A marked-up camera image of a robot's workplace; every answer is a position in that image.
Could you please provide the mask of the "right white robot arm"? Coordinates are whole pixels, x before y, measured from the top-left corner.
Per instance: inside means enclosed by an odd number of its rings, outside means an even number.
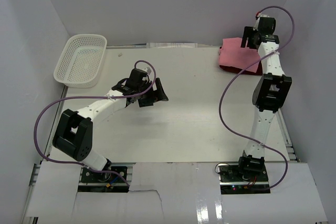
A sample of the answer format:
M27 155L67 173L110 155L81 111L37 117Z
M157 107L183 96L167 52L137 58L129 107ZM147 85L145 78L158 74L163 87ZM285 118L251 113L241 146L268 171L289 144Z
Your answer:
M279 58L279 38L274 35L276 20L259 15L253 27L245 27L242 47L256 49L261 58L262 75L253 92L255 115L249 141L238 161L237 175L247 182L265 168L265 144L275 114L282 108L292 84L285 75Z

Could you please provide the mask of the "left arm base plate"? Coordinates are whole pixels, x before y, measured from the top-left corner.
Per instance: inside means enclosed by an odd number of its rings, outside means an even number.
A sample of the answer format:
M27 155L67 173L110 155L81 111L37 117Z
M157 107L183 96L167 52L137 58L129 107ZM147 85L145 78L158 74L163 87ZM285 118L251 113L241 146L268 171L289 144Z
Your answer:
M79 193L127 193L129 186L121 179L127 180L127 166L112 166L111 170L118 173L94 173L83 168L78 185Z

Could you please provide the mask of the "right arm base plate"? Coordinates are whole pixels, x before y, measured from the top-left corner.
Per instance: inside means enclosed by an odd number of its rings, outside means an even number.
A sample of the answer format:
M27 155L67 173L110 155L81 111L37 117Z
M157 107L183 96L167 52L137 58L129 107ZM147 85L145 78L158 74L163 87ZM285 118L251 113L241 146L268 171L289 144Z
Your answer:
M239 172L238 164L218 163L214 172L219 176L222 195L269 194L269 179L266 168L258 175L245 176Z

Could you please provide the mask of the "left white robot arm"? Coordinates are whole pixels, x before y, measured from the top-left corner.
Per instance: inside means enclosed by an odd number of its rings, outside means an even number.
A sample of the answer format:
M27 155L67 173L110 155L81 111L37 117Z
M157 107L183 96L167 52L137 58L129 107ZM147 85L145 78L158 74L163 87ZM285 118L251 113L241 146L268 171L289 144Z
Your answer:
M93 169L93 176L104 182L110 178L111 162L92 149L93 128L135 102L139 107L146 107L168 100L161 80L155 78L150 81L149 68L134 68L130 76L114 85L103 99L77 111L63 111L53 138L53 147Z

